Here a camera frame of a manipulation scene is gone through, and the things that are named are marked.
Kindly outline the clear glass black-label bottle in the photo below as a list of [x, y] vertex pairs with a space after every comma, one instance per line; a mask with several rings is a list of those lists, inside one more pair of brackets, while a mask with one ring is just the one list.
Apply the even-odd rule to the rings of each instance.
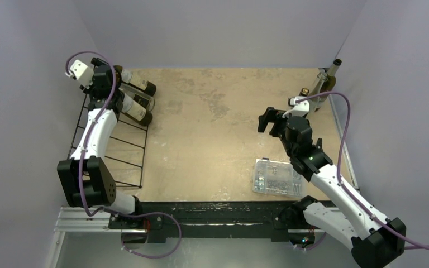
[[151, 112], [155, 107], [155, 99], [154, 97], [144, 93], [143, 91], [128, 85], [121, 84], [120, 90], [126, 93], [129, 97], [131, 97], [136, 103], [143, 106], [147, 111]]

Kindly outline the dark green labelled wine bottle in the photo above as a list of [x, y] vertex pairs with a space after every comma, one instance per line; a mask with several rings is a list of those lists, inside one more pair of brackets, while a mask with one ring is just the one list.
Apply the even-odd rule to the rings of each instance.
[[[97, 66], [101, 66], [104, 64], [109, 65], [109, 63], [101, 58], [92, 58], [90, 63], [93, 65], [93, 69]], [[144, 93], [154, 96], [157, 90], [157, 87], [154, 83], [142, 78], [138, 74], [136, 74], [133, 71], [129, 71], [128, 69], [125, 69], [124, 67], [120, 65], [113, 65], [113, 69], [115, 69], [120, 73], [121, 75], [121, 84], [128, 84], [131, 85]], [[91, 82], [89, 85], [81, 85], [80, 89], [85, 92], [89, 93], [90, 87], [92, 86], [93, 82]]]

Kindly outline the dark open-neck wine bottle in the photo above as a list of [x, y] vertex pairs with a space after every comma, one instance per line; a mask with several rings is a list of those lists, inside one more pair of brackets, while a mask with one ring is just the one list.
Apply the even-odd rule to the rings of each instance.
[[127, 94], [124, 94], [122, 113], [142, 126], [148, 126], [153, 119], [151, 112], [135, 102], [133, 98]]

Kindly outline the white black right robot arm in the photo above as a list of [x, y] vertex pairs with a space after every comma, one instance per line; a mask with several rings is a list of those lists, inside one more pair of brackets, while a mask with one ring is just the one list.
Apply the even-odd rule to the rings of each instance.
[[360, 267], [385, 267], [405, 251], [406, 225], [399, 219], [390, 219], [367, 202], [339, 173], [330, 157], [322, 149], [322, 140], [313, 142], [308, 119], [302, 116], [285, 118], [284, 111], [268, 107], [258, 117], [258, 132], [265, 131], [283, 144], [293, 170], [320, 189], [339, 213], [332, 214], [310, 196], [296, 202], [291, 212], [292, 222], [298, 227], [313, 225], [350, 250]]

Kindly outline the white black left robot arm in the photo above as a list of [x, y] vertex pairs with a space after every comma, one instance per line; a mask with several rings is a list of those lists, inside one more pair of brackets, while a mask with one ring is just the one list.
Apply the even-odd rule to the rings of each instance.
[[123, 214], [125, 224], [138, 228], [144, 222], [144, 213], [137, 209], [137, 198], [117, 190], [104, 163], [109, 139], [120, 114], [137, 104], [119, 90], [120, 79], [115, 69], [107, 64], [91, 68], [75, 60], [66, 74], [78, 81], [90, 97], [82, 138], [69, 158], [57, 165], [66, 201], [70, 207], [86, 209], [89, 216], [95, 214], [90, 208]]

